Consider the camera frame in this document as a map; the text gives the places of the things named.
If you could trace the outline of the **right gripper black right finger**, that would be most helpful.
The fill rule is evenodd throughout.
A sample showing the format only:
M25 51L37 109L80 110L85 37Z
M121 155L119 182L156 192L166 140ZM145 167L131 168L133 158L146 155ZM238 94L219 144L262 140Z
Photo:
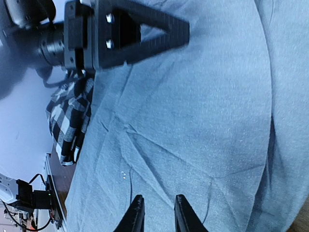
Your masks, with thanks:
M183 194L176 195L174 215L175 231L208 232Z

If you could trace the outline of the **grey long sleeve shirt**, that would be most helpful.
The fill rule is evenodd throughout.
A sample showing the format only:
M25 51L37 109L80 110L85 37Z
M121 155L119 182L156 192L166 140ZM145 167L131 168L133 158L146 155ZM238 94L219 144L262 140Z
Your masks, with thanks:
M309 194L309 3L146 0L188 46L97 73L66 199L70 232L111 232L133 198L175 230L183 194L211 232L284 232Z

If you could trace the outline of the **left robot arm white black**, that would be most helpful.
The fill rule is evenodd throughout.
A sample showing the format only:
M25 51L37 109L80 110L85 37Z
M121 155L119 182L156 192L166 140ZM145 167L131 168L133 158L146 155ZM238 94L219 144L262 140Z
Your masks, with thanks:
M0 3L0 96L9 96L27 69L47 88L75 82L86 73L134 64L189 43L183 19L131 0L66 2L55 23L51 0ZM52 70L67 71L63 82L48 83Z

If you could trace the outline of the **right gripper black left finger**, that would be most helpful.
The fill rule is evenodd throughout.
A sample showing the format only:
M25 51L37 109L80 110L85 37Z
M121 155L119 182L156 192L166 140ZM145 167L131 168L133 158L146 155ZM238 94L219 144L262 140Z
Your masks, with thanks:
M144 218L144 198L136 195L114 232L143 232Z

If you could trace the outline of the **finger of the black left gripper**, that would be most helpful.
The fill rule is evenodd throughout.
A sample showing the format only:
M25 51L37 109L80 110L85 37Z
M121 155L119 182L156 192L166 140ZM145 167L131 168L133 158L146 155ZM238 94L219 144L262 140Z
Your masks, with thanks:
M131 0L97 0L94 68L134 64L189 43L189 22Z

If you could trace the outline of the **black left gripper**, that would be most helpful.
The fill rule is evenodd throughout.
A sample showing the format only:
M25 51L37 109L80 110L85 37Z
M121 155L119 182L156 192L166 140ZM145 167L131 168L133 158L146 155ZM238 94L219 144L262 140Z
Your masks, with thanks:
M92 19L94 5L79 0L65 3L64 20L53 22L51 0L12 1L12 52L37 70L62 66L67 70L94 71Z

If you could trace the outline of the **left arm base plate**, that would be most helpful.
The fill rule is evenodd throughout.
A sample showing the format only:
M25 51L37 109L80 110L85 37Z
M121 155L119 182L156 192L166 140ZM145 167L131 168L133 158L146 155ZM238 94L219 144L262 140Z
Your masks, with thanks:
M48 174L44 190L32 190L32 185L18 179L16 202L12 205L22 211L33 213L35 209L49 210L51 222L56 229L63 229L63 214L58 203L52 177Z

